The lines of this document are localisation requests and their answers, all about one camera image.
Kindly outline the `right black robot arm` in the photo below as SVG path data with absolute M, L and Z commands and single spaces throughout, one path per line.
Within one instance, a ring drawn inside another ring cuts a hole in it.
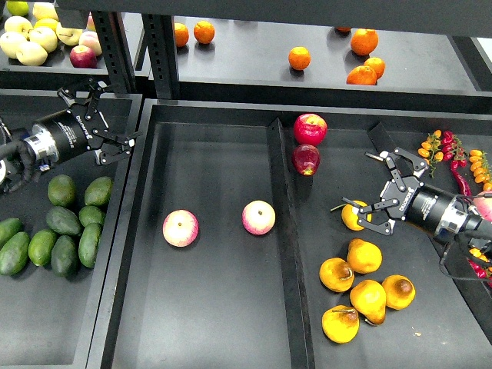
M 353 207 L 360 226 L 388 236 L 394 233 L 395 224 L 403 221 L 445 245 L 440 268 L 444 268 L 453 246 L 480 267 L 491 266 L 491 222 L 474 209 L 471 196 L 425 184 L 421 176 L 428 169 L 427 162 L 402 148 L 365 155 L 385 163 L 391 180 L 373 204 L 342 199 Z

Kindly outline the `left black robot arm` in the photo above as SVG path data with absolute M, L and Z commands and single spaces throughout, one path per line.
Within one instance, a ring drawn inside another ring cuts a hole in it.
M 1 123 L 1 192 L 11 193 L 34 181 L 43 172 L 86 152 L 108 165 L 131 156 L 141 131 L 119 133 L 112 129 L 98 107 L 111 86 L 93 77 L 57 91 L 65 109 L 46 115 L 28 130 L 9 129 Z

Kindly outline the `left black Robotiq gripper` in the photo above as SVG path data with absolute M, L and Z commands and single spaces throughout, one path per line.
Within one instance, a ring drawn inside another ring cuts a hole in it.
M 112 85 L 98 78 L 83 78 L 57 90 L 68 108 L 35 121 L 32 126 L 32 152 L 35 160 L 61 164 L 93 150 L 98 165 L 109 165 L 131 157 L 136 139 L 109 131 L 98 110 L 101 96 L 112 92 Z

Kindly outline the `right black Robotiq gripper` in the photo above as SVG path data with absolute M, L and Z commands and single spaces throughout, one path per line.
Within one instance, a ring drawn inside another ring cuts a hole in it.
M 393 180 L 386 183 L 380 194 L 381 199 L 373 204 L 361 205 L 342 197 L 342 201 L 353 208 L 359 226 L 382 235 L 393 234 L 395 220 L 406 221 L 429 234 L 440 234 L 443 231 L 457 234 L 461 230 L 461 209 L 457 205 L 457 196 L 419 179 L 428 169 L 422 157 L 402 148 L 382 151 L 377 155 L 370 152 L 364 154 L 384 162 Z M 397 166 L 399 159 L 411 163 L 412 176 L 402 176 Z M 374 223 L 376 214 L 381 211 L 386 211 L 389 217 Z

